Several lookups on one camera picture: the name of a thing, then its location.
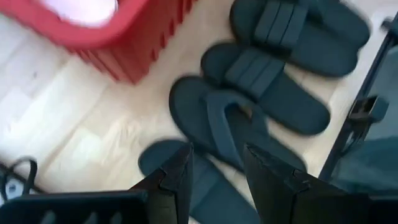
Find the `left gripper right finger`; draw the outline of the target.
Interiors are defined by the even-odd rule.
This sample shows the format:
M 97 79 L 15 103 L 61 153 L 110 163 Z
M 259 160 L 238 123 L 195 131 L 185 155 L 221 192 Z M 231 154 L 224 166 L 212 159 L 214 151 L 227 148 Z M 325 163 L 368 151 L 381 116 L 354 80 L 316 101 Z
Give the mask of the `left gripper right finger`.
M 247 144 L 244 169 L 265 224 L 368 224 L 370 199 L 349 194 Z

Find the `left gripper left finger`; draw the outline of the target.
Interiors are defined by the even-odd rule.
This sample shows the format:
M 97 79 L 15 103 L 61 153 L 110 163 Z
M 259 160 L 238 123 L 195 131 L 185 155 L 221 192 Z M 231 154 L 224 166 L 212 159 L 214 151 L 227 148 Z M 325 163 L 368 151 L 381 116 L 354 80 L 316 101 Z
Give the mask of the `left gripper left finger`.
M 130 188 L 144 202 L 148 224 L 188 224 L 193 182 L 193 147 L 156 142 L 140 155 L 145 178 Z

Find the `black plain-strap slide sandal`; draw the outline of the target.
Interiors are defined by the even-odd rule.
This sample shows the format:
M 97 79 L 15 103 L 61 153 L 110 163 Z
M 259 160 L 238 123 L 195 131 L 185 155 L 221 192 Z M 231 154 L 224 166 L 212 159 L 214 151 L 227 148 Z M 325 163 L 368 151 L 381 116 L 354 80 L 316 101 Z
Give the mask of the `black plain-strap slide sandal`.
M 149 175 L 187 143 L 166 139 L 143 151 L 138 166 Z M 190 216 L 200 224 L 261 224 L 256 210 L 205 156 L 193 153 Z

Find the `black ribbed-strap slide sandal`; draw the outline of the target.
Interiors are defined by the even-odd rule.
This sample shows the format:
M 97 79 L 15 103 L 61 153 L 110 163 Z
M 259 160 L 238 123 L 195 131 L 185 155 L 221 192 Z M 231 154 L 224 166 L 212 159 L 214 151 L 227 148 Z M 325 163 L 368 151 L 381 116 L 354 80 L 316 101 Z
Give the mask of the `black ribbed-strap slide sandal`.
M 217 43 L 201 56 L 208 82 L 242 93 L 266 115 L 303 135 L 320 134 L 328 127 L 328 108 L 284 71 L 285 62 L 253 47 Z
M 308 6 L 283 0 L 235 0 L 229 14 L 237 39 L 309 72 L 342 77 L 358 51 L 318 23 Z

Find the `red plastic bin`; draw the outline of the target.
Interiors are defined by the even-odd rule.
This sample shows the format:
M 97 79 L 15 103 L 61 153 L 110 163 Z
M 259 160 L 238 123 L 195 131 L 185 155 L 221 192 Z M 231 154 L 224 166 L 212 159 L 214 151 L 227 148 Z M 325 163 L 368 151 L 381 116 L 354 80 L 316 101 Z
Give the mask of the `red plastic bin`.
M 197 0 L 118 0 L 101 27 L 63 20 L 38 0 L 0 0 L 0 12 L 78 54 L 116 80 L 145 77 Z

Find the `black frame rail with brackets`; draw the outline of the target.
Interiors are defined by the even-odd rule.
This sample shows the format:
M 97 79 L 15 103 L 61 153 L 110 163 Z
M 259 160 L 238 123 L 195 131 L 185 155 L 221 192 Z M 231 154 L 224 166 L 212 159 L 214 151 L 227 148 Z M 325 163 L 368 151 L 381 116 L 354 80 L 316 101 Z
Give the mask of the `black frame rail with brackets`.
M 389 102 L 379 95 L 370 95 L 369 92 L 388 52 L 398 45 L 398 11 L 394 17 L 383 17 L 379 30 L 385 33 L 385 37 L 373 61 L 365 63 L 369 69 L 363 72 L 364 80 L 354 101 L 349 105 L 340 132 L 319 174 L 321 180 L 329 181 L 336 172 L 339 160 L 357 150 L 363 144 L 371 126 L 382 121 L 386 115 Z

